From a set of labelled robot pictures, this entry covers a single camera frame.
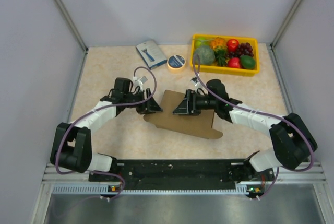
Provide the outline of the brown cardboard box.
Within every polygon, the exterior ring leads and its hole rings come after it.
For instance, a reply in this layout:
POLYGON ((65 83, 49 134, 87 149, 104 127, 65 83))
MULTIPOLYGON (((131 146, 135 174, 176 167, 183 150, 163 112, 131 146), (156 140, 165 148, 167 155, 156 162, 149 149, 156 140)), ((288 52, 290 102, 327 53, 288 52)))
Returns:
POLYGON ((155 125, 157 128, 190 136, 205 139, 221 138, 223 133, 213 128, 213 110, 203 110, 198 116, 173 114, 173 110, 182 102, 184 97, 183 93, 166 90, 160 102, 160 107, 163 111, 146 114, 144 115, 144 120, 155 125))

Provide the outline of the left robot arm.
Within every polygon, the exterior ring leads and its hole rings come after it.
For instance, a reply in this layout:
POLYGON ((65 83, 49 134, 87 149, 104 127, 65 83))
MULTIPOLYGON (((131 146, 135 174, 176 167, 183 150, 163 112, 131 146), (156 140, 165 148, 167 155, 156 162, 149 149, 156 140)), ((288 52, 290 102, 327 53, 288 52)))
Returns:
POLYGON ((134 77, 117 78, 114 88, 97 105, 71 123, 60 123, 55 131, 50 162, 58 168, 84 173, 100 171, 106 180, 118 176, 114 158, 92 151, 92 134, 126 108, 134 108, 140 115, 160 113, 163 109, 153 98, 153 92, 142 88, 143 82, 134 77))

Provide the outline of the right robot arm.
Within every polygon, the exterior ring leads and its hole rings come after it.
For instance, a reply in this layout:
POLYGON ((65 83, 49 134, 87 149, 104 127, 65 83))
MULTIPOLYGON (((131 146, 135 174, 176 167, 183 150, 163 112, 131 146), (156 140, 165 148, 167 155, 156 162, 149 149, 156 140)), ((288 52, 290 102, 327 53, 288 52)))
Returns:
POLYGON ((284 167, 293 171, 306 159, 314 162, 317 143, 299 115, 279 116, 256 111, 242 101, 230 98, 218 79, 205 85, 196 78, 193 81, 196 90, 186 90, 184 99, 173 111, 174 115, 195 116, 203 110, 214 110, 219 118, 247 126, 271 139, 272 148, 249 157, 249 163, 243 168, 248 179, 257 179, 269 168, 284 167))

